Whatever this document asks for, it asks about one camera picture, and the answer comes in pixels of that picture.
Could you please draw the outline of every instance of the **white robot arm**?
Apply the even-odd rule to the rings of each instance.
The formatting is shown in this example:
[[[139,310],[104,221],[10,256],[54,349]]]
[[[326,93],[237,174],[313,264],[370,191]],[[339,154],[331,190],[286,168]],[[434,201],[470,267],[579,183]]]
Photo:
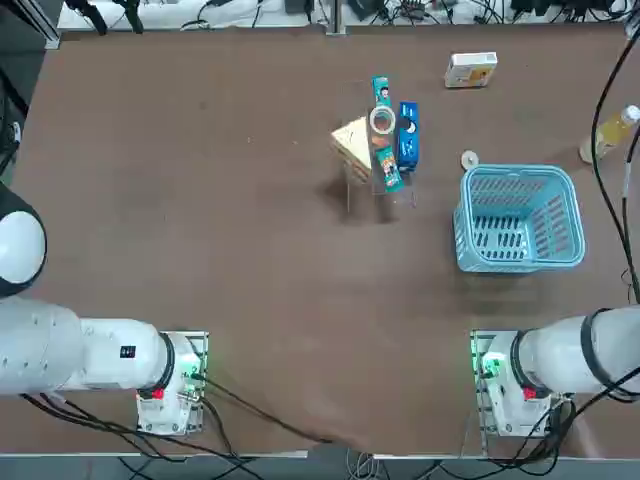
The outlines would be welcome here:
[[[78,318],[19,297],[0,301],[0,395],[136,389],[138,428],[183,435],[202,428],[207,335],[158,332],[131,319]]]
[[[499,332],[479,362],[496,433],[530,436],[553,397],[595,393],[640,366],[640,306],[602,309],[544,328]],[[640,376],[616,388],[640,396]],[[543,435],[543,429],[531,436]]]

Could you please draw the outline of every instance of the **blue box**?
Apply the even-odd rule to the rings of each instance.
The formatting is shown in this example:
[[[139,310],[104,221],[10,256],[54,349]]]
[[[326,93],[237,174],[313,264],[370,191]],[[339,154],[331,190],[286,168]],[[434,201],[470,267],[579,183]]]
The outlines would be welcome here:
[[[420,160],[420,129],[418,104],[400,102],[400,112],[396,122],[397,152],[396,163],[400,172],[414,172]]]

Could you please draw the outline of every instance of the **red button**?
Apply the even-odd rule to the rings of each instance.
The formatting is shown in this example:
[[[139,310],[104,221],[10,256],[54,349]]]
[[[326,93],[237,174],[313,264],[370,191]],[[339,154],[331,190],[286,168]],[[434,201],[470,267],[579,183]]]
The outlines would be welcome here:
[[[536,391],[533,388],[523,388],[522,393],[524,393],[525,400],[531,400],[532,398],[536,398]]]

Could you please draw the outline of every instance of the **floor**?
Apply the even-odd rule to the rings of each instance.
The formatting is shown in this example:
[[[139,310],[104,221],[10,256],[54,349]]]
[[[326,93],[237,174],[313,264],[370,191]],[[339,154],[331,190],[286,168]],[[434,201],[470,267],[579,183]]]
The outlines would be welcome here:
[[[56,18],[60,0],[44,0],[47,13]],[[29,101],[35,88],[38,73],[44,58],[44,42],[26,26],[0,11],[0,65],[13,80],[18,91]],[[142,465],[140,458],[127,459],[133,467]],[[392,480],[420,478],[419,474],[429,467],[429,460],[387,460],[389,477]],[[452,460],[447,462],[450,470],[467,477],[492,471],[494,467],[475,460]],[[167,464],[160,461],[151,463],[144,473],[154,480],[160,479],[207,479],[227,470],[223,460],[199,456],[185,464]],[[307,478],[335,479],[348,478],[345,467],[345,450],[340,447],[324,447],[310,452],[308,459],[260,459],[251,465],[254,472],[265,479]],[[640,467],[635,461],[560,461],[548,476],[552,479],[635,479]],[[46,478],[47,480],[110,480],[126,479],[131,474],[115,458],[107,456],[69,457],[3,457],[0,471],[4,480]],[[246,473],[233,472],[228,478],[248,478]],[[385,478],[380,473],[378,478]],[[433,473],[432,478],[447,478],[442,471]],[[524,478],[519,472],[500,475],[504,480]]]

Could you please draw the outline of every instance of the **small white cap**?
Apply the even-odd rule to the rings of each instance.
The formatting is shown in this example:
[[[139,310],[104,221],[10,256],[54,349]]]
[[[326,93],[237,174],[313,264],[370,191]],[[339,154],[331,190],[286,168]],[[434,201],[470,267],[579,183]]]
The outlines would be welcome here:
[[[478,154],[473,150],[465,150],[460,158],[460,163],[462,164],[462,168],[469,170],[470,168],[477,167],[480,159],[478,158]]]
[[[622,111],[622,121],[627,125],[635,125],[640,121],[640,108],[629,105]]]

